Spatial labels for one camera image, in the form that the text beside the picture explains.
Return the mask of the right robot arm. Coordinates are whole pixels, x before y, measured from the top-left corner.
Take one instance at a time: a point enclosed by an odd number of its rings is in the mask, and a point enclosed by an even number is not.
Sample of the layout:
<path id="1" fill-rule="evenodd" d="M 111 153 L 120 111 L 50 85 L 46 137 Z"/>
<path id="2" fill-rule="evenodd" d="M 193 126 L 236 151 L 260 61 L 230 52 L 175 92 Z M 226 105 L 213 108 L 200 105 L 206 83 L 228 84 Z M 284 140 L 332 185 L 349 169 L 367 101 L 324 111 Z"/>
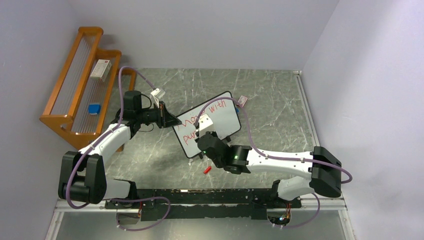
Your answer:
<path id="1" fill-rule="evenodd" d="M 312 193 L 327 198 L 338 198 L 342 194 L 342 164 L 322 146 L 306 152 L 266 151 L 248 145 L 228 145 L 215 132 L 207 132 L 197 138 L 196 143 L 217 168 L 232 174 L 291 175 L 290 179 L 276 181 L 277 186 L 269 197 L 275 207 Z"/>

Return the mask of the red marker cap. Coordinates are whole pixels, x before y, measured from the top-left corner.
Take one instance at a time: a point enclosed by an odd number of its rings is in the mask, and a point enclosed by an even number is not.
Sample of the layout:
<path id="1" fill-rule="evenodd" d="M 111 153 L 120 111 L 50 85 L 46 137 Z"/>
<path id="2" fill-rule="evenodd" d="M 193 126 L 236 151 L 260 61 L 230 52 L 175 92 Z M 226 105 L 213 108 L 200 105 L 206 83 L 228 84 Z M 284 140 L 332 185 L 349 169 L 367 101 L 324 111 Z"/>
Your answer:
<path id="1" fill-rule="evenodd" d="M 204 174 L 207 174 L 207 173 L 209 173 L 210 172 L 210 170 L 212 169 L 212 167 L 211 166 L 208 166 L 204 171 L 203 171 L 203 173 Z"/>

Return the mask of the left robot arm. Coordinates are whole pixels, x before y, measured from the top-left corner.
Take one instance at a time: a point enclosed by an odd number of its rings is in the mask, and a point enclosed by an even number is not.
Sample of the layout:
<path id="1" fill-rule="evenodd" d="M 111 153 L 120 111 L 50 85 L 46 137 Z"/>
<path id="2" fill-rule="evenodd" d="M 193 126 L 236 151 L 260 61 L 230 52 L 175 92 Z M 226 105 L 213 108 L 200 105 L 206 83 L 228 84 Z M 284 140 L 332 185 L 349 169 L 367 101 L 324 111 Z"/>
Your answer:
<path id="1" fill-rule="evenodd" d="M 62 157 L 58 196 L 73 209 L 81 209 L 103 200 L 119 201 L 132 208 L 139 200 L 135 182 L 106 177 L 105 163 L 131 140 L 142 125 L 156 124 L 169 128 L 182 122 L 167 109 L 162 101 L 165 91 L 156 88 L 150 96 L 155 102 L 142 107 L 142 93 L 126 91 L 121 98 L 121 108 L 107 130 L 79 151 L 68 151 Z"/>

